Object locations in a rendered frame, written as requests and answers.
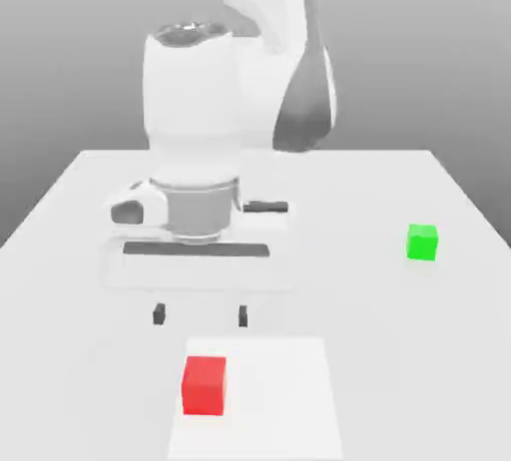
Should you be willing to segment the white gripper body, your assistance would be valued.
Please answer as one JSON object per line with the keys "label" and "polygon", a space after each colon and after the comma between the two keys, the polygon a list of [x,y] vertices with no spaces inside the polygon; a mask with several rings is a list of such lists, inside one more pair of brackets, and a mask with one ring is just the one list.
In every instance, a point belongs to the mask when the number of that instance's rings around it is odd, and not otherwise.
{"label": "white gripper body", "polygon": [[101,245],[106,287],[133,291],[286,292],[295,251],[286,241],[184,245],[114,237]]}

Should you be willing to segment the small red cube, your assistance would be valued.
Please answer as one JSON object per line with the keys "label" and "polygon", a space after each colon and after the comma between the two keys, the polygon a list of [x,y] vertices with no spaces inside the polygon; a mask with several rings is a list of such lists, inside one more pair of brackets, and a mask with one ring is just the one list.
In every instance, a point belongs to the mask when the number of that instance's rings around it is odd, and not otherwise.
{"label": "small red cube", "polygon": [[226,401],[227,360],[220,356],[189,355],[181,396],[185,415],[222,416]]}

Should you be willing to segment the small green cube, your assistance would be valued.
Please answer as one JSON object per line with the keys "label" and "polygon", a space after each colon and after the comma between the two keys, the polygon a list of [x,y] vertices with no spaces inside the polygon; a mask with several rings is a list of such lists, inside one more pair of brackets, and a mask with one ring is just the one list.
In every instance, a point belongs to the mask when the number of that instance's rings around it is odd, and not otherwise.
{"label": "small green cube", "polygon": [[406,255],[410,259],[435,261],[438,241],[435,225],[410,224],[407,230]]}

